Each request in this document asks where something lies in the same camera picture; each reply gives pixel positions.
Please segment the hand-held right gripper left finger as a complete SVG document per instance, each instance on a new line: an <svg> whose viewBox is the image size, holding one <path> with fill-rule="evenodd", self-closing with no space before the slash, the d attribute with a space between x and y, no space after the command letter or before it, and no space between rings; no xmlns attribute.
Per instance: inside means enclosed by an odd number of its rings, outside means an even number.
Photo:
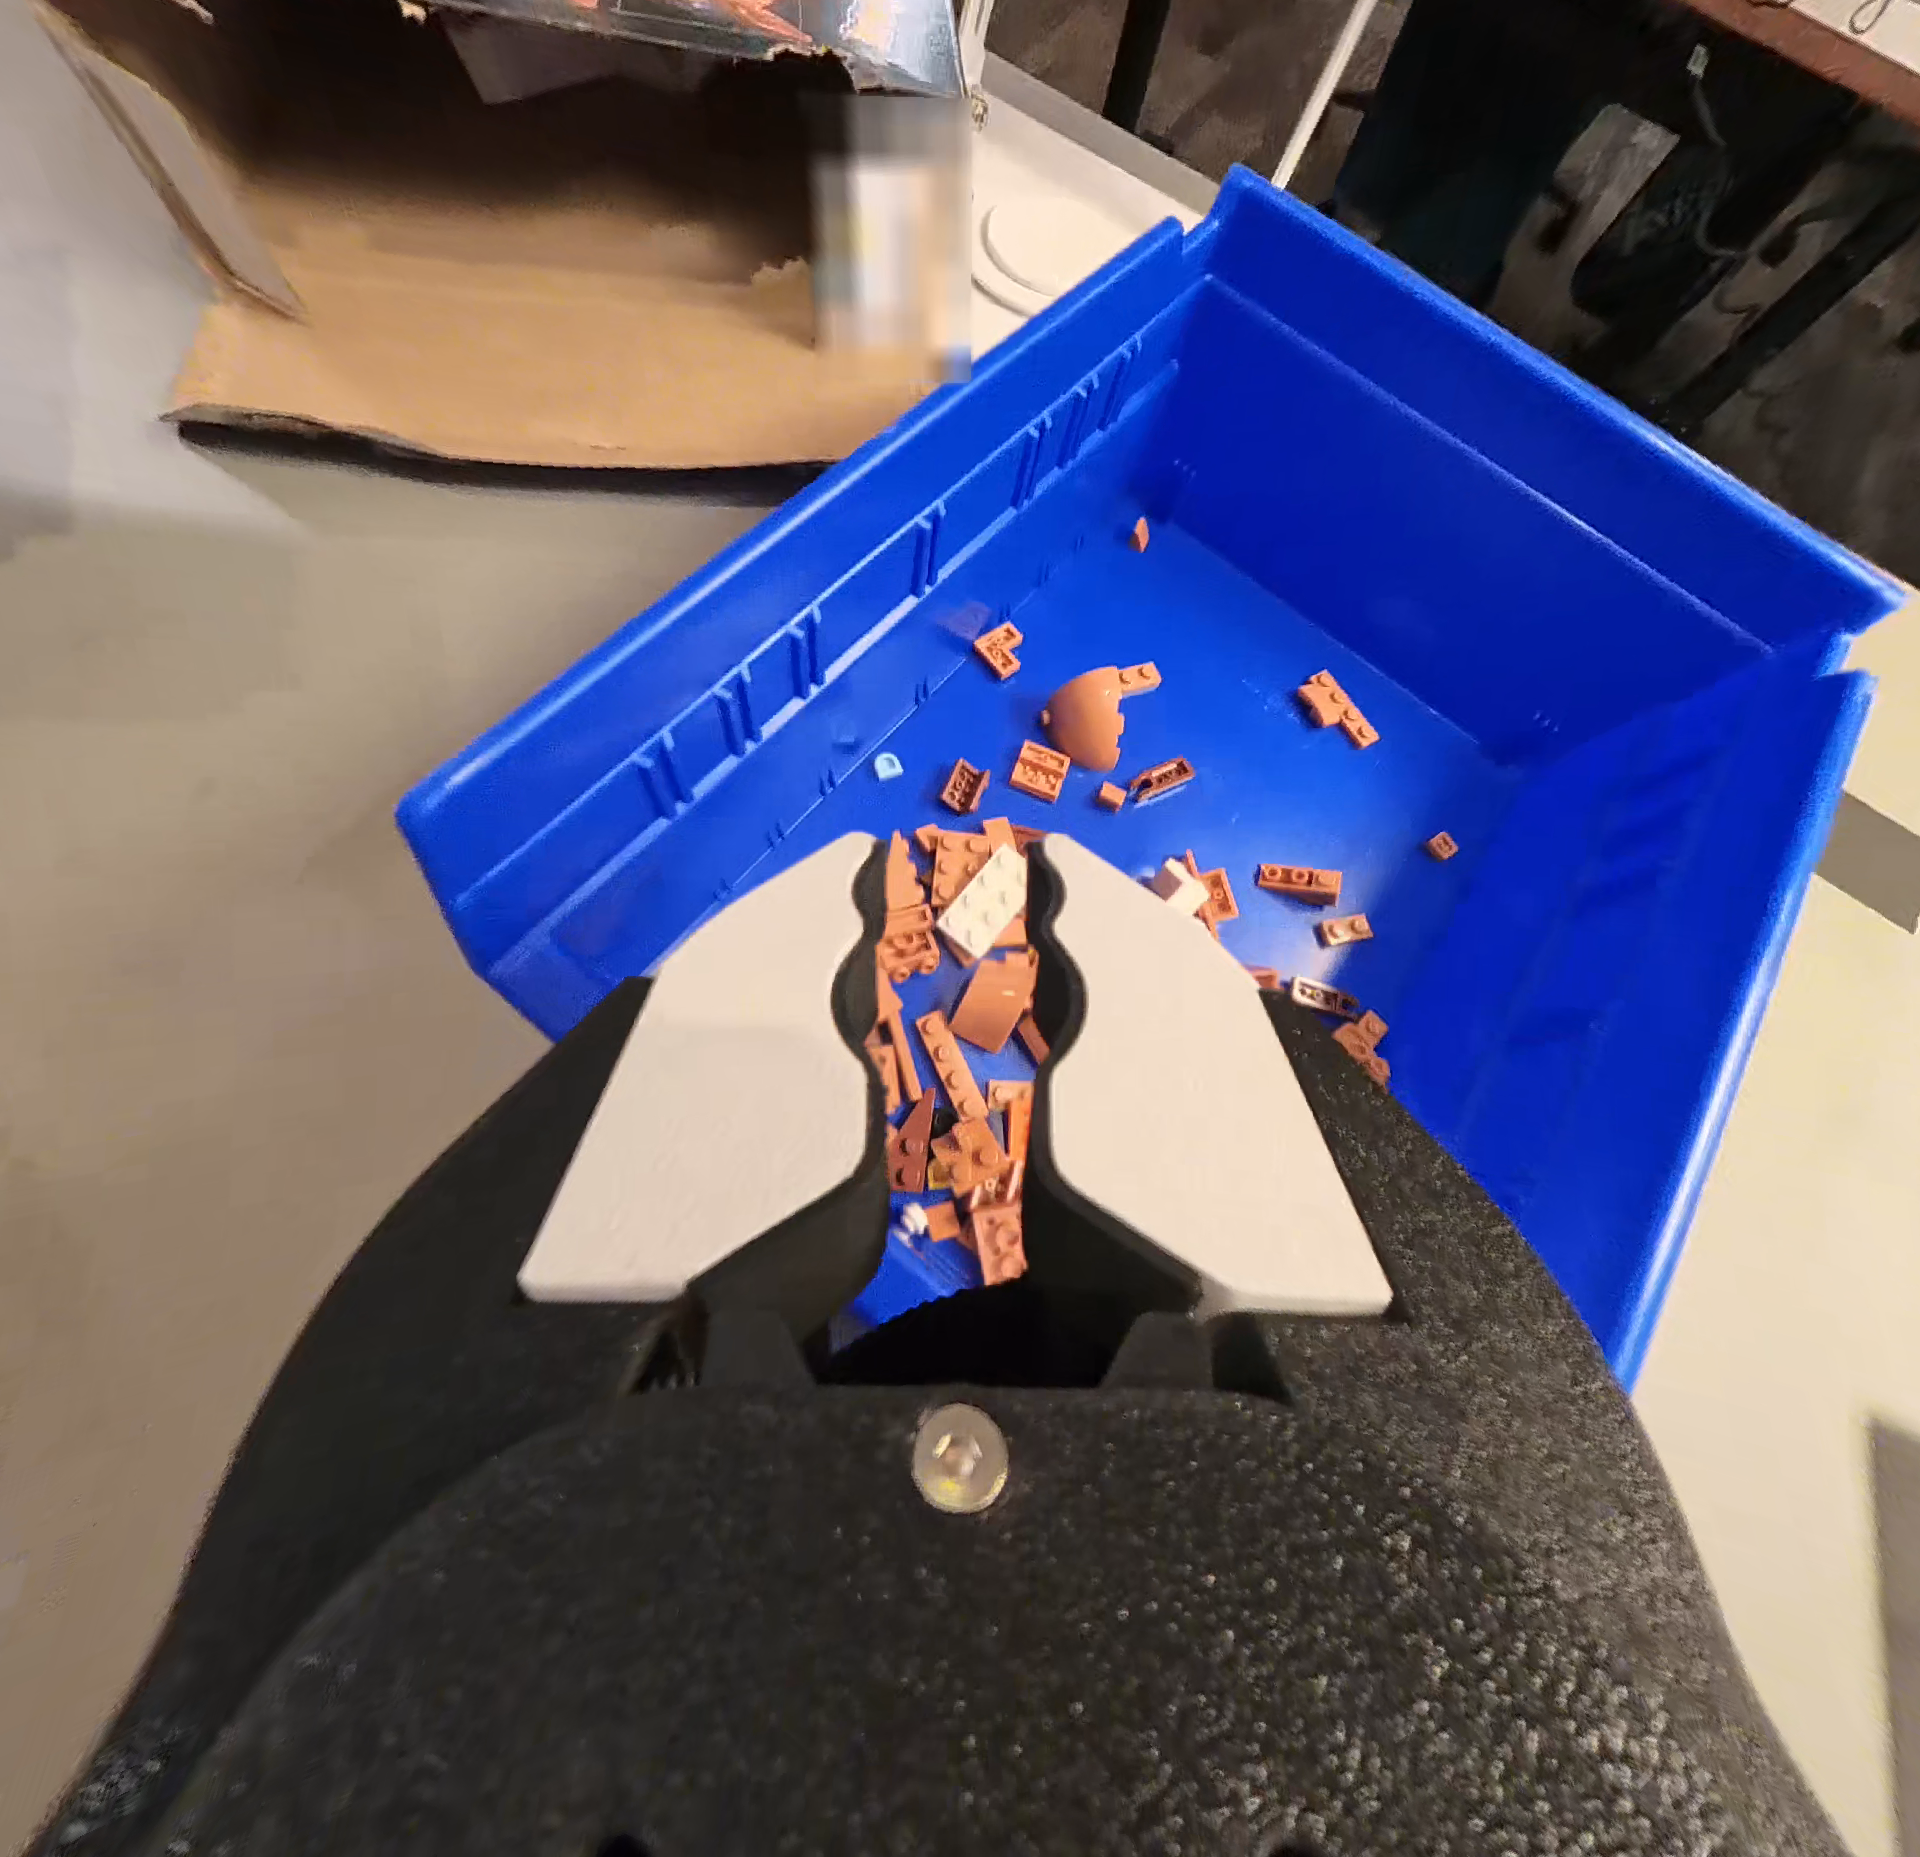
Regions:
<svg viewBox="0 0 1920 1857"><path fill-rule="evenodd" d="M853 1001L874 1001L883 884L877 836L835 836L658 962L517 1269L522 1300L654 1305L698 1330L704 1382L829 1375L888 1227L883 1102L843 999L853 966Z"/></svg>

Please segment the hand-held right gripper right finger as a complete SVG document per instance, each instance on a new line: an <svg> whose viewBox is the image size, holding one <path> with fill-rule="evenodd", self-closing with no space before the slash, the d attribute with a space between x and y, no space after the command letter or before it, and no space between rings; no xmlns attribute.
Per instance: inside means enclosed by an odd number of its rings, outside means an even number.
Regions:
<svg viewBox="0 0 1920 1857"><path fill-rule="evenodd" d="M1278 1320L1393 1286L1260 983L1069 836L1034 859L1042 1031L1006 1387L1296 1396Z"/></svg>

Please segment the pile of brown toy bricks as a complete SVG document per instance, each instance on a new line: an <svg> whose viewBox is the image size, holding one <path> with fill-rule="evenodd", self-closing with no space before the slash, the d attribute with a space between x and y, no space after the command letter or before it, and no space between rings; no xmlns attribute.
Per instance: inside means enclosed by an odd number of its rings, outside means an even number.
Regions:
<svg viewBox="0 0 1920 1857"><path fill-rule="evenodd" d="M1392 1280L1419 1312L1420 1175L1459 1183L1397 1097L1419 1080L1411 988L1463 903L1466 862L1512 774L1301 606L1179 527L1134 548L1138 503L1045 541L1002 529L859 648L877 677L885 781L846 781L824 835L899 835L920 932L888 942L877 1044L914 1151L898 1202L927 1202L921 1249L969 1235L994 1283L1029 1264L1042 947L1029 862L1069 836L1173 899L1263 988ZM1039 710L1076 676L1156 665L1123 702L1116 772L1049 747Z"/></svg>

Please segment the blue plastic bin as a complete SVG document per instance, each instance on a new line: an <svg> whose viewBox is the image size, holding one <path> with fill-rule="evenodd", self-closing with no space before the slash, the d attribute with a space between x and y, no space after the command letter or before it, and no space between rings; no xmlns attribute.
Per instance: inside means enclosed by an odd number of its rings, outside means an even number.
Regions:
<svg viewBox="0 0 1920 1857"><path fill-rule="evenodd" d="M1841 802L1891 578L1268 182L1156 228L399 802L469 966L549 1038L820 841L888 610L1138 503L1512 774L1411 988L1397 1097L1622 1382Z"/></svg>

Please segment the brown dome toy piece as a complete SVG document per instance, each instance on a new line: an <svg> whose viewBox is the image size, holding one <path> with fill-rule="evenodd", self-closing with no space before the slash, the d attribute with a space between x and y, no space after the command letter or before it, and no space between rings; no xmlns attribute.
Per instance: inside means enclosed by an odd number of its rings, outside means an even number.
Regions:
<svg viewBox="0 0 1920 1857"><path fill-rule="evenodd" d="M1156 665L1097 667L1061 682L1039 710L1049 747L1090 772L1116 772L1123 748L1123 702L1156 692L1162 676Z"/></svg>

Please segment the printed cardboard box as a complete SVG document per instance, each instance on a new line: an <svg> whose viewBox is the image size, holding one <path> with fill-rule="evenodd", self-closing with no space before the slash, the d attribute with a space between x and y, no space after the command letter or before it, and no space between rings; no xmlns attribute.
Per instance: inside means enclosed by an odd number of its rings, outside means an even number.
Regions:
<svg viewBox="0 0 1920 1857"><path fill-rule="evenodd" d="M851 456L964 371L951 0L35 0L213 276L167 416Z"/></svg>

